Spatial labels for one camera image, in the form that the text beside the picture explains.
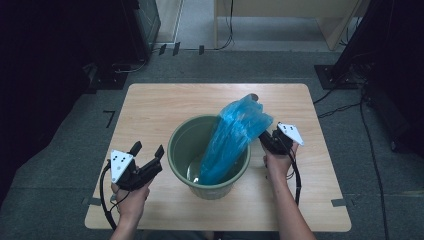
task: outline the plastic bag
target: plastic bag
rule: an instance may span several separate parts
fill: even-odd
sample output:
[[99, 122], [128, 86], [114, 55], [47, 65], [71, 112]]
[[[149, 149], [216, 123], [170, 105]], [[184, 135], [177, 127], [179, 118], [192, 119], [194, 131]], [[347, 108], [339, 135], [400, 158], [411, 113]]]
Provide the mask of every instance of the plastic bag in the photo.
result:
[[252, 94], [221, 110], [217, 126], [200, 163], [200, 184], [219, 183], [248, 144], [272, 124], [273, 118], [262, 111], [262, 104], [255, 101]]

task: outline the wrist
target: wrist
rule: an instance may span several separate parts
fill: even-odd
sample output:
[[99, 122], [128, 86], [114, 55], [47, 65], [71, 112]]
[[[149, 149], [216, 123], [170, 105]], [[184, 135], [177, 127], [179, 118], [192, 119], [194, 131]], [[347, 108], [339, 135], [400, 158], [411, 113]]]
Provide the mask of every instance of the wrist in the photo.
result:
[[140, 219], [141, 217], [137, 217], [135, 214], [121, 214], [119, 217], [118, 227], [125, 226], [125, 228], [137, 228]]

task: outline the black cable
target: black cable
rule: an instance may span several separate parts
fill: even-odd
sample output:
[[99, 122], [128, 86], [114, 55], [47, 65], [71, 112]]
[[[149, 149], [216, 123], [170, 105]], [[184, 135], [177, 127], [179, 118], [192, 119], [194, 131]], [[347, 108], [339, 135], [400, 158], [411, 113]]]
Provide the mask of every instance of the black cable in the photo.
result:
[[224, 46], [222, 46], [220, 48], [214, 48], [214, 50], [222, 50], [222, 49], [228, 47], [230, 45], [231, 41], [234, 42], [234, 40], [233, 40], [233, 10], [234, 10], [234, 0], [231, 0], [230, 24], [228, 24], [227, 18], [225, 19], [225, 21], [227, 22], [227, 26], [230, 29], [230, 36], [228, 37], [227, 42], [224, 44]]
[[113, 206], [109, 209], [109, 212], [112, 212], [112, 210], [115, 207], [117, 207], [118, 204], [120, 204], [122, 201], [124, 201], [128, 197], [128, 195], [130, 195], [130, 192], [129, 191], [127, 192], [127, 195], [125, 195], [125, 197], [123, 199], [121, 199], [121, 200], [119, 200], [119, 202], [113, 204]]
[[108, 160], [107, 165], [103, 168], [102, 174], [100, 175], [100, 202], [102, 203], [103, 212], [105, 213], [106, 219], [109, 222], [110, 226], [113, 230], [116, 229], [116, 223], [113, 220], [112, 213], [107, 210], [105, 198], [104, 198], [104, 191], [103, 191], [103, 182], [105, 178], [106, 172], [110, 169], [110, 161]]
[[290, 157], [290, 160], [292, 162], [292, 168], [293, 171], [296, 175], [296, 195], [295, 195], [295, 199], [294, 201], [296, 202], [296, 205], [299, 206], [299, 201], [300, 201], [300, 190], [302, 189], [302, 179], [300, 178], [300, 173], [299, 173], [299, 169], [297, 168], [297, 163], [296, 163], [296, 155], [294, 153], [294, 151], [292, 149], [288, 149], [287, 146], [285, 144], [282, 144], [284, 146], [284, 148], [286, 149], [287, 154]]
[[385, 239], [389, 240], [389, 231], [388, 231], [388, 227], [387, 227], [387, 217], [386, 217], [386, 203], [385, 203], [385, 200], [384, 200], [384, 189], [383, 189], [383, 184], [381, 182], [380, 171], [378, 170], [378, 166], [377, 166], [377, 160], [375, 158], [374, 144], [373, 144], [372, 139], [371, 139], [371, 134], [369, 132], [368, 125], [365, 122], [365, 117], [364, 117], [364, 113], [363, 113], [363, 109], [362, 109], [363, 100], [364, 100], [364, 97], [361, 96], [361, 102], [360, 102], [359, 108], [360, 108], [360, 112], [361, 112], [362, 123], [364, 124], [365, 131], [367, 132], [368, 140], [369, 140], [369, 143], [370, 143], [372, 161], [373, 161], [373, 164], [374, 164], [374, 170], [375, 170], [375, 174], [377, 176], [378, 187], [379, 187], [379, 190], [380, 190], [381, 211], [383, 213], [383, 224], [384, 224]]
[[351, 107], [358, 106], [359, 104], [361, 104], [361, 103], [359, 102], [359, 103], [355, 103], [355, 104], [350, 104], [350, 105], [346, 105], [346, 106], [343, 106], [343, 107], [339, 107], [339, 108], [337, 108], [335, 110], [328, 111], [326, 113], [323, 113], [323, 114], [318, 115], [318, 118], [325, 118], [325, 117], [331, 116], [331, 115], [333, 115], [336, 112], [345, 111], [345, 110], [347, 110], [347, 109], [349, 109]]

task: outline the power cord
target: power cord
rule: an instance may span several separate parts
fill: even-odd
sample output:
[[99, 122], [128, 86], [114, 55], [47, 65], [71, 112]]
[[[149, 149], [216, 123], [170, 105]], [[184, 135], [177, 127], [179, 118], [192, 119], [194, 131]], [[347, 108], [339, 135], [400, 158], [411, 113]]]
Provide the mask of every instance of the power cord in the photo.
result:
[[130, 194], [130, 191], [127, 192], [127, 195], [125, 195], [125, 197], [123, 199], [121, 199], [117, 203], [113, 203], [113, 206], [109, 210], [107, 210], [106, 203], [105, 203], [105, 195], [104, 195], [104, 190], [103, 190], [103, 184], [104, 184], [104, 178], [105, 178], [106, 172], [109, 169], [110, 169], [110, 160], [108, 160], [108, 163], [103, 168], [102, 173], [100, 175], [100, 183], [99, 183], [100, 184], [100, 202], [102, 204], [102, 208], [103, 208], [103, 212], [105, 213], [106, 220], [109, 222], [110, 226], [115, 231], [116, 230], [116, 223], [115, 223], [115, 221], [113, 220], [113, 217], [112, 217], [112, 210], [115, 207], [118, 207], [118, 204], [121, 203], [122, 201], [124, 201], [128, 197], [128, 195]]
[[343, 106], [343, 107], [339, 107], [339, 108], [337, 108], [335, 110], [328, 111], [326, 113], [323, 113], [323, 114], [318, 115], [318, 118], [325, 118], [325, 117], [328, 117], [328, 116], [331, 116], [331, 115], [335, 114], [336, 112], [342, 112], [342, 111], [345, 111], [345, 110], [347, 110], [347, 109], [349, 109], [351, 107], [358, 106], [360, 104], [361, 103], [359, 102], [359, 103], [355, 103], [355, 104], [350, 104], [350, 105], [346, 105], [346, 106]]
[[382, 211], [382, 214], [383, 214], [383, 225], [384, 225], [385, 239], [389, 240], [389, 230], [388, 230], [388, 227], [387, 227], [387, 217], [386, 217], [386, 203], [385, 203], [385, 200], [384, 200], [384, 189], [383, 189], [383, 184], [382, 184], [382, 181], [381, 181], [380, 171], [378, 170], [377, 160], [376, 160], [376, 157], [375, 157], [374, 144], [373, 144], [373, 141], [372, 141], [372, 138], [371, 138], [371, 134], [370, 134], [368, 125], [365, 121], [364, 112], [363, 112], [363, 109], [362, 109], [363, 101], [364, 101], [364, 96], [361, 95], [361, 102], [360, 102], [359, 108], [360, 108], [360, 112], [361, 112], [362, 123], [364, 124], [365, 131], [367, 133], [368, 140], [369, 140], [369, 143], [370, 143], [372, 161], [373, 161], [373, 165], [374, 165], [375, 174], [377, 176], [378, 187], [379, 187], [379, 190], [380, 190], [381, 211]]

